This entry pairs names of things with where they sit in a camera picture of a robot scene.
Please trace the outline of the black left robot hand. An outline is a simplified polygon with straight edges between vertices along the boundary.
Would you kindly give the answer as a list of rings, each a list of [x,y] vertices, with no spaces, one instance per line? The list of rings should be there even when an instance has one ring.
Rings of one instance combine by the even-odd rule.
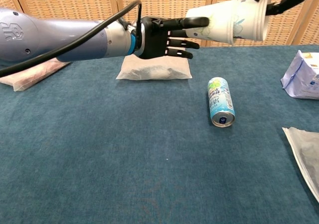
[[[204,28],[209,25],[207,17],[158,18],[145,16],[141,20],[143,46],[135,55],[141,59],[152,59],[162,56],[193,58],[184,48],[199,49],[198,43],[185,40],[186,30]]]

